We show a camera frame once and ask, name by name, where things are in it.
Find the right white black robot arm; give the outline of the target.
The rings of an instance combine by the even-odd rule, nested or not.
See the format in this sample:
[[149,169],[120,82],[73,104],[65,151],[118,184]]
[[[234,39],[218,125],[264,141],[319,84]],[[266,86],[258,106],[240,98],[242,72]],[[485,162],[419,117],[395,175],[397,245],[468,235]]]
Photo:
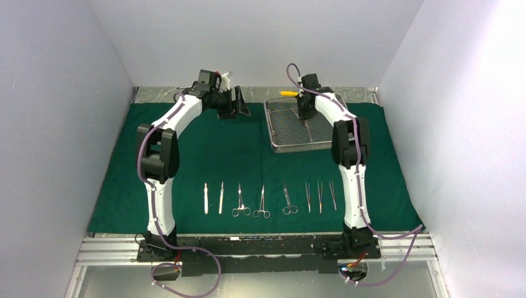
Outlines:
[[317,74],[298,78],[299,95],[295,96],[300,120],[323,115],[332,125],[331,155],[338,166],[344,188],[343,242],[350,248],[373,241],[368,225],[365,200],[365,175],[368,149],[360,144],[368,132],[362,133],[355,115],[347,110],[329,87],[322,87]]

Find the wire mesh instrument tray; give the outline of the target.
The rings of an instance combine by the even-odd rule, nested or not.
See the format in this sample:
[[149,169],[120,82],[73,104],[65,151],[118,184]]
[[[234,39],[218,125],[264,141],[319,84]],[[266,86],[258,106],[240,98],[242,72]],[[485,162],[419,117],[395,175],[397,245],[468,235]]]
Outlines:
[[268,99],[264,112],[271,147],[276,153],[292,153],[329,149],[332,146],[334,123],[350,120],[356,115],[348,110],[334,93],[313,96],[314,105],[308,108],[312,117],[301,117],[294,97]]

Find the steel tweezers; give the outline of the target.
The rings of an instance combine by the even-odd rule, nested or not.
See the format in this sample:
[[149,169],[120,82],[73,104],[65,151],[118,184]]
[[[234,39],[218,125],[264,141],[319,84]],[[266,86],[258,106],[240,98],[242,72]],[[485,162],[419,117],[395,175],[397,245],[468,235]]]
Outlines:
[[310,183],[305,183],[305,192],[306,192],[306,204],[308,208],[308,213],[311,213],[311,194],[310,194]]
[[334,186],[334,181],[329,182],[329,190],[331,192],[332,204],[335,211],[337,211],[337,202],[336,202],[336,190]]
[[323,213],[323,182],[317,182],[319,214]]

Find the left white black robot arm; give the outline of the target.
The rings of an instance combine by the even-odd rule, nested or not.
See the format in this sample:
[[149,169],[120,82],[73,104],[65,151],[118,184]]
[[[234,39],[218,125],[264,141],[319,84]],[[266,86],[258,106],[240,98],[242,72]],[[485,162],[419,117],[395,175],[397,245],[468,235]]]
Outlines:
[[251,115],[240,86],[222,92],[187,88],[161,118],[137,128],[136,170],[148,196],[148,246],[170,250],[177,245],[172,182],[180,166],[178,138],[206,109],[215,110],[220,119]]

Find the steel surgical forceps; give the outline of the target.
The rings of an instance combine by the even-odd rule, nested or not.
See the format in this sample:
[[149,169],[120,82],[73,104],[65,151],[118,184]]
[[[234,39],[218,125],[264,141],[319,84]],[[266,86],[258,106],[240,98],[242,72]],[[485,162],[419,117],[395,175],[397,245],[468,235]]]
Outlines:
[[261,189],[261,198],[259,203],[259,208],[252,212],[255,218],[263,217],[265,219],[270,218],[270,211],[265,209],[265,186],[262,186]]

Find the steel surgical scissors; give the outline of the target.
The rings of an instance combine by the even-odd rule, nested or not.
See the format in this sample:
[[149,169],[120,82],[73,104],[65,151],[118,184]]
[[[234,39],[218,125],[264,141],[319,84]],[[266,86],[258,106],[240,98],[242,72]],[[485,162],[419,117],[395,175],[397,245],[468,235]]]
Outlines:
[[283,213],[285,215],[296,214],[298,212],[298,207],[292,204],[285,181],[283,181],[283,193],[286,201],[286,206],[283,208]]

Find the green surgical drape cloth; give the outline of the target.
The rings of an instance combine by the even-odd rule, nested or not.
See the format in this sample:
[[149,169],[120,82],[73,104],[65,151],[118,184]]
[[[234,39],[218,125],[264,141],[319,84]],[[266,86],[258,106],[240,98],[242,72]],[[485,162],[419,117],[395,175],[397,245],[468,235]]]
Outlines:
[[[105,175],[88,230],[94,233],[137,234],[148,226],[148,196],[136,171],[136,131],[159,119],[166,103],[133,104],[128,110]],[[420,225],[406,188],[382,107],[350,103],[350,111],[370,126],[372,153],[365,170],[366,204],[371,225],[381,232],[408,231]],[[207,110],[178,139],[180,167],[172,185],[176,229],[183,233],[303,233],[340,232],[344,194],[341,174],[330,150],[275,153],[270,145],[264,108],[250,104],[250,117],[220,120]],[[329,190],[333,180],[337,211]],[[224,181],[223,213],[218,214]],[[296,214],[285,215],[285,181]],[[323,213],[319,214],[317,182],[323,182]],[[310,183],[311,213],[305,183]],[[209,212],[204,213],[203,189],[208,184]],[[238,206],[238,184],[251,214],[232,216]],[[261,189],[270,218],[255,218]]]

